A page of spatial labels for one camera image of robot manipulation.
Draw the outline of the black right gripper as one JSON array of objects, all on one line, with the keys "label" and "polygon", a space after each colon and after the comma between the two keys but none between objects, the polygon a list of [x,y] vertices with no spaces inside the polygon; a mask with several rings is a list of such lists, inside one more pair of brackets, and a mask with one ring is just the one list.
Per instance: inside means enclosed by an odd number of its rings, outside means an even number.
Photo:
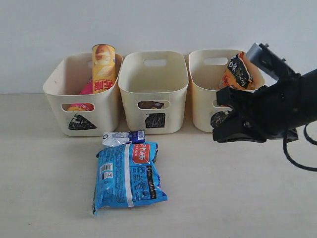
[{"label": "black right gripper", "polygon": [[230,114],[212,116],[212,137],[219,143],[256,142],[266,139],[297,139],[297,128],[307,123],[307,93],[305,79],[295,74],[280,79],[254,93],[231,88],[220,89],[216,101],[230,107]]}]

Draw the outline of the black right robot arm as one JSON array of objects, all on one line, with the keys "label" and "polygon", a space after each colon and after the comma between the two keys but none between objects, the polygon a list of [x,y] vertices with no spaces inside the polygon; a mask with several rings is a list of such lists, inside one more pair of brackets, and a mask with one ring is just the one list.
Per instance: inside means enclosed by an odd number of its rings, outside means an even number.
[{"label": "black right robot arm", "polygon": [[217,92],[216,100],[232,110],[213,129],[214,141],[294,141],[296,128],[317,120],[317,72],[295,74],[254,92],[226,87]]}]

